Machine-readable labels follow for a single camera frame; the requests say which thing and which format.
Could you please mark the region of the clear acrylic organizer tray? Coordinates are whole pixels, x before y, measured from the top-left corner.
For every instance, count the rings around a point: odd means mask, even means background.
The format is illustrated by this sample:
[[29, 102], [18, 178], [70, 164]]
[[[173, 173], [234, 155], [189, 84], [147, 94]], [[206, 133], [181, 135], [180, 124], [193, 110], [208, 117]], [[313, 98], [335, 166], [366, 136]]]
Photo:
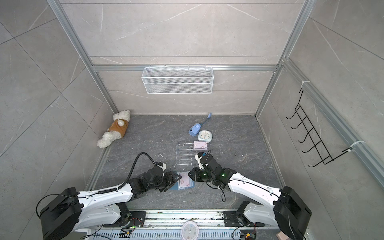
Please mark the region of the clear acrylic organizer tray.
[[199, 164], [195, 158], [199, 152], [208, 152], [207, 150], [195, 150], [194, 143], [176, 143], [176, 165], [197, 167]]

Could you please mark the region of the pink white credit card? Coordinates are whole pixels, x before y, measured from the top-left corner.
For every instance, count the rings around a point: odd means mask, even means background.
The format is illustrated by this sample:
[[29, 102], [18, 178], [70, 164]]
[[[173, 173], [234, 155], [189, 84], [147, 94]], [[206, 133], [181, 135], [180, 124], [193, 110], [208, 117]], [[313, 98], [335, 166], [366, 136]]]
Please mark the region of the pink white credit card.
[[208, 143], [207, 142], [194, 141], [193, 149], [206, 151], [208, 149]]

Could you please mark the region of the blue leather card holder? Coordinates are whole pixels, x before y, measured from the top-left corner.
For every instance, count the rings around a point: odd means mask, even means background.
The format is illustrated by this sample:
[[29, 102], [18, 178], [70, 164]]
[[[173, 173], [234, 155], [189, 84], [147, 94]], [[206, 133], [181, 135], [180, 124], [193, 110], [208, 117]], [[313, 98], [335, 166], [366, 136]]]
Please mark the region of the blue leather card holder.
[[181, 179], [170, 190], [185, 190], [195, 187], [195, 182], [188, 176], [189, 172], [177, 172]]

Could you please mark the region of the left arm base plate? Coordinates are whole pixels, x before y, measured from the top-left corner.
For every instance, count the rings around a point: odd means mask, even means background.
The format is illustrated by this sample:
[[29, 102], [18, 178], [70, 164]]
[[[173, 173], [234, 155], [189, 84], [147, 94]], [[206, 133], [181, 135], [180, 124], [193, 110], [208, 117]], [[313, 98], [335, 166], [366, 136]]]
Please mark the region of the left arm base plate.
[[146, 219], [146, 211], [133, 211], [124, 213], [115, 223], [117, 227], [138, 227], [143, 226]]

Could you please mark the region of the card with black stripe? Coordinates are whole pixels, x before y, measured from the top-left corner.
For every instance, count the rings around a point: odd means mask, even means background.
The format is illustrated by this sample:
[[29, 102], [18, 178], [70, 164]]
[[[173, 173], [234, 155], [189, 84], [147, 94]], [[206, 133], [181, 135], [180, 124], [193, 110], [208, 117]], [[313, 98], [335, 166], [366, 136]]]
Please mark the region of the card with black stripe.
[[180, 172], [178, 173], [180, 176], [182, 176], [182, 179], [180, 180], [179, 184], [180, 187], [179, 189], [187, 189], [193, 187], [193, 181], [191, 178], [188, 176], [188, 172]]

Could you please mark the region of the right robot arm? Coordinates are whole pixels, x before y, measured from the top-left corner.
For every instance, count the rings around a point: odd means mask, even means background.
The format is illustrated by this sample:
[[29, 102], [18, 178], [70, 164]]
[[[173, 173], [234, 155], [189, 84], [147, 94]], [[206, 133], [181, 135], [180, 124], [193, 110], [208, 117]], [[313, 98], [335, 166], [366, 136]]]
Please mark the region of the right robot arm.
[[195, 156], [198, 167], [188, 176], [195, 182], [205, 182], [221, 192], [228, 190], [249, 198], [236, 212], [241, 226], [255, 223], [279, 227], [292, 240], [304, 240], [312, 211], [291, 187], [282, 189], [263, 185], [230, 168], [223, 168], [210, 152]]

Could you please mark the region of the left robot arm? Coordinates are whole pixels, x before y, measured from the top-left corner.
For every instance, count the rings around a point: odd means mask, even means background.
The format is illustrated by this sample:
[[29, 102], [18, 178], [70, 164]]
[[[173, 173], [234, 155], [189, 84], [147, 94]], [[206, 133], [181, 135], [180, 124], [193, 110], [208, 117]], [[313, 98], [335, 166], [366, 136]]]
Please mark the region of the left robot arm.
[[133, 220], [129, 201], [142, 197], [149, 190], [166, 192], [182, 178], [165, 169], [165, 164], [159, 164], [119, 186], [101, 190], [79, 192], [74, 187], [67, 188], [39, 213], [43, 238], [61, 240], [81, 229], [129, 225]]

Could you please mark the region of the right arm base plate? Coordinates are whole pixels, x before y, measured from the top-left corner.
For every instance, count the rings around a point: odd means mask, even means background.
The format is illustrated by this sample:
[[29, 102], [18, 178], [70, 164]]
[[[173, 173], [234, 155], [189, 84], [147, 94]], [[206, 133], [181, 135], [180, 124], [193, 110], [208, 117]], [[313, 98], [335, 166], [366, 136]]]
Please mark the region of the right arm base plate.
[[261, 222], [251, 222], [246, 218], [245, 214], [240, 211], [223, 211], [222, 218], [226, 227], [264, 227]]

